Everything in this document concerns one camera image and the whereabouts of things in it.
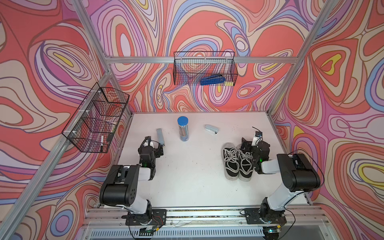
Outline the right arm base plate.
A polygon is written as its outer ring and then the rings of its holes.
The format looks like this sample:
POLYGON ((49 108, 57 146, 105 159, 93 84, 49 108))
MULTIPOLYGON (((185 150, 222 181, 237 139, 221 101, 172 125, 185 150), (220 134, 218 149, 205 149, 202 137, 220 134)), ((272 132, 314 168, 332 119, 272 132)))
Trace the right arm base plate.
POLYGON ((260 208, 245 208, 240 214, 246 218, 248 225, 285 225, 285 211, 260 210, 260 208))

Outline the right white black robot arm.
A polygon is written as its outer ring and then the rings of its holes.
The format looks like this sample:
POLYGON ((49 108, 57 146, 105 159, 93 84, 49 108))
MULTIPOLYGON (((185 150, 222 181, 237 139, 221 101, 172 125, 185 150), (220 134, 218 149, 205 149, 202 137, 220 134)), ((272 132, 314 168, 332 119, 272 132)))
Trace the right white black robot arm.
POLYGON ((321 178, 304 154, 277 154, 269 158, 270 144, 263 141, 262 132, 255 132, 252 141, 242 138, 238 146, 239 178, 249 180, 252 173, 280 174, 282 183, 259 208, 244 209, 248 224, 285 224, 286 206, 297 196, 312 192, 321 186, 321 178))

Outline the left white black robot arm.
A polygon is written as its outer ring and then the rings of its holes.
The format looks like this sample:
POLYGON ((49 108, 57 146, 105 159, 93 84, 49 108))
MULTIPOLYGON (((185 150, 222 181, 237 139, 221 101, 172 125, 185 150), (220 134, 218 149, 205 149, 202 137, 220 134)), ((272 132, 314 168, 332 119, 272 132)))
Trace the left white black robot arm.
POLYGON ((155 217, 152 204, 138 194, 138 183, 152 181, 156 174, 156 159, 164 155, 164 142, 154 147, 152 137, 147 136, 138 148, 139 163, 136 165, 113 165, 99 193, 103 206, 127 210, 126 224, 153 225, 163 222, 155 217))

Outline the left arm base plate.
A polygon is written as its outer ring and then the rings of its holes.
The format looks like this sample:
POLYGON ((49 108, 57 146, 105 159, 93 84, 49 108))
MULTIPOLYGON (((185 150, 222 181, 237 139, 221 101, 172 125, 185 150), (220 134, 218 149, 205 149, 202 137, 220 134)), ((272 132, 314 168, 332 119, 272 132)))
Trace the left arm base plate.
POLYGON ((122 216, 126 220, 126 226, 163 226, 166 224, 167 210, 154 209, 147 210, 145 214, 131 214, 122 216))

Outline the black white sneaker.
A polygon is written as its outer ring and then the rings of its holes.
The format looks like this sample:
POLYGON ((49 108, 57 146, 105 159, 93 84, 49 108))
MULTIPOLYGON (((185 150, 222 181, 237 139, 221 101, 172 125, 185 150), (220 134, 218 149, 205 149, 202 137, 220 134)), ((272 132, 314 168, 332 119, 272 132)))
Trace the black white sneaker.
POLYGON ((238 153, 237 157, 239 160, 239 179, 244 182, 249 182, 253 174, 253 156, 250 152, 246 152, 241 148, 241 145, 237 146, 238 153))
POLYGON ((221 156, 225 168, 225 177, 230 181, 237 180, 240 171, 238 149, 232 143, 225 143, 221 150, 221 156))

